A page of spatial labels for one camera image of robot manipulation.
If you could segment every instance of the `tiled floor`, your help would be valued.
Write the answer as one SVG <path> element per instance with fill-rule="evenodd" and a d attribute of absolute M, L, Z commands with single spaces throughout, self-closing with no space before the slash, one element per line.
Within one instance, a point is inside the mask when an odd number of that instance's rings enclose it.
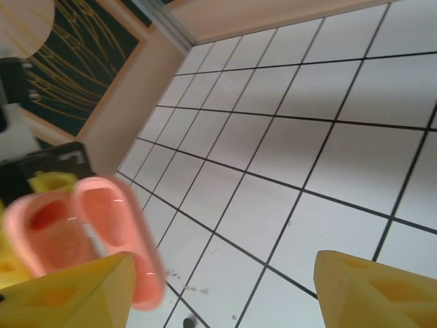
<path fill-rule="evenodd" d="M 128 327 L 323 327 L 321 249 L 437 278 L 437 1 L 195 47 L 117 176 L 168 274 Z"/>

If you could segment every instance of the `white tile floor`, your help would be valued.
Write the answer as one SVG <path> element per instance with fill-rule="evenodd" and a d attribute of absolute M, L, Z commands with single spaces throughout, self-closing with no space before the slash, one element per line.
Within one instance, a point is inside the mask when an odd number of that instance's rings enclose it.
<path fill-rule="evenodd" d="M 437 278 L 437 1 L 195 47 L 117 176 L 168 273 L 128 327 L 323 327 L 321 249 Z"/>

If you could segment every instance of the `floor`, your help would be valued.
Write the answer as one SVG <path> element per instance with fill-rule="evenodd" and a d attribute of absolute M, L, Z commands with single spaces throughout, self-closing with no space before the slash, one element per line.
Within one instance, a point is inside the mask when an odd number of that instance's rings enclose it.
<path fill-rule="evenodd" d="M 196 46 L 117 176 L 167 269 L 127 327 L 324 327 L 321 249 L 437 278 L 437 2 Z"/>

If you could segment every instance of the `yellow object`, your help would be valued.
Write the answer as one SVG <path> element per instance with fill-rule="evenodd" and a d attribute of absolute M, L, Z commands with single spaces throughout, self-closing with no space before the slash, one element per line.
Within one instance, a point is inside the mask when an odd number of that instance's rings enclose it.
<path fill-rule="evenodd" d="M 0 225 L 5 206 L 0 200 Z M 15 256 L 8 240 L 0 229 L 0 289 L 31 279 L 24 264 Z"/>
<path fill-rule="evenodd" d="M 36 193 L 62 190 L 70 192 L 77 182 L 77 177 L 71 173 L 62 172 L 36 172 L 36 176 L 28 179 L 28 183 Z"/>
<path fill-rule="evenodd" d="M 314 283 L 326 328 L 437 327 L 437 280 L 319 251 Z"/>
<path fill-rule="evenodd" d="M 132 256 L 115 254 L 0 290 L 0 327 L 125 327 L 134 290 Z"/>

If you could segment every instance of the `yellow toy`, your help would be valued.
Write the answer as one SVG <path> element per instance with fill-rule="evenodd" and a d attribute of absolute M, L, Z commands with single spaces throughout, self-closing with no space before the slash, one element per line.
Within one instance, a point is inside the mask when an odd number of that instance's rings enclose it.
<path fill-rule="evenodd" d="M 77 182 L 77 177 L 71 173 L 36 172 L 36 176 L 28 179 L 27 182 L 36 193 L 54 190 L 70 192 Z"/>
<path fill-rule="evenodd" d="M 5 206 L 0 201 L 0 224 Z M 3 230 L 0 229 L 0 288 L 5 288 L 31 279 L 30 272 L 15 256 Z"/>
<path fill-rule="evenodd" d="M 437 327 L 437 280 L 319 251 L 314 283 L 326 328 Z"/>
<path fill-rule="evenodd" d="M 125 327 L 134 289 L 131 255 L 101 258 L 0 290 L 0 327 Z"/>

